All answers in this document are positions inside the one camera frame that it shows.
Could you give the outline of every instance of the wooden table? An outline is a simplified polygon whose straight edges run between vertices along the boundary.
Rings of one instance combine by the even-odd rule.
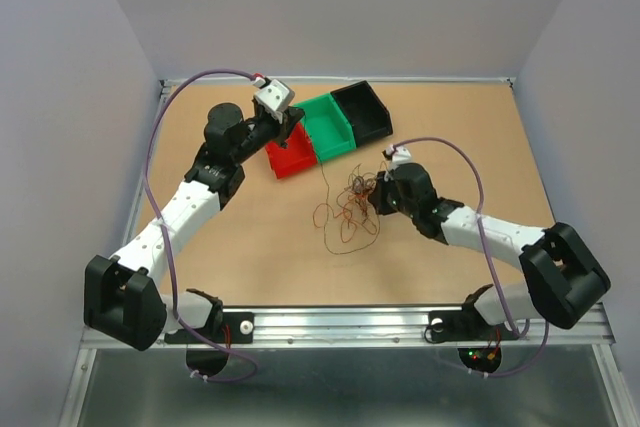
[[[325,94],[340,85],[291,85],[296,100]],[[391,141],[444,137],[471,156],[485,186],[484,212],[521,224],[548,226],[552,215],[529,149],[511,90],[500,84],[380,83],[374,90],[388,107],[394,135],[324,164],[330,197],[345,187],[357,164],[376,171]],[[151,184],[161,205],[174,193],[203,142],[209,109],[234,102],[251,115],[253,87],[194,85],[167,113],[153,159]],[[439,195],[476,206],[478,193],[469,167],[448,147],[410,147],[431,174]],[[380,219],[376,242],[348,255],[325,249],[312,213],[327,187],[319,166],[276,180],[263,151],[245,164],[246,180],[231,203],[209,222],[177,259],[179,289],[195,287],[226,305],[384,305],[461,302],[490,283],[481,254],[422,237],[396,214]],[[145,199],[140,226],[152,218]],[[360,230],[342,244],[340,222],[327,226],[330,247],[349,250],[371,242]],[[497,263],[504,283],[522,278]],[[161,286],[169,292],[168,277]]]

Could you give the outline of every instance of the white connector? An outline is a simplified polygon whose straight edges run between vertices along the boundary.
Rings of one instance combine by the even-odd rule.
[[[251,83],[253,84],[254,87],[261,89],[264,86],[264,84],[267,83],[267,81],[264,80],[264,77],[262,77],[261,75],[256,74],[255,79],[253,79]]]
[[[272,79],[269,85],[253,94],[253,98],[264,106],[274,119],[282,123],[284,112],[295,95],[295,92],[287,85],[277,79]]]
[[[385,149],[385,154],[391,156],[391,163],[385,173],[385,180],[389,180],[390,173],[393,172],[399,165],[408,164],[411,162],[411,152],[406,147],[394,147],[391,144]]]

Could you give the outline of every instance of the black bin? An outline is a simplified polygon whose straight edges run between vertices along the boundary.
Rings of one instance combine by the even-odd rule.
[[[342,113],[351,124],[356,147],[393,133],[389,111],[376,93],[363,81],[331,92]]]

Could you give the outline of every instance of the plastic bin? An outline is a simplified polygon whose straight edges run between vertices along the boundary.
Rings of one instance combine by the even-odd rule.
[[[369,82],[334,90],[331,95],[351,125],[357,147],[393,134],[389,111]]]
[[[304,110],[302,123],[311,137],[320,162],[326,162],[356,148],[351,125],[331,94],[296,104]]]
[[[286,149],[279,147],[275,142],[269,142],[265,146],[265,150],[271,169],[278,179],[297,174],[318,163],[311,139],[301,124],[294,127],[287,139]]]

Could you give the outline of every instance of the cable clip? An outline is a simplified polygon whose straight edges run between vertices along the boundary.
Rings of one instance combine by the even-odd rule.
[[[261,89],[266,85],[267,80],[264,78],[264,75],[256,73],[253,75],[253,80],[251,81],[251,83],[258,89]]]
[[[389,147],[387,147],[382,151],[382,156],[386,160],[391,160],[391,158],[393,157],[393,154],[395,153],[396,153],[396,146],[393,144],[389,144]]]
[[[156,217],[151,221],[151,225],[155,225],[156,227],[164,227],[171,234],[176,233],[175,229],[165,222],[164,217]]]

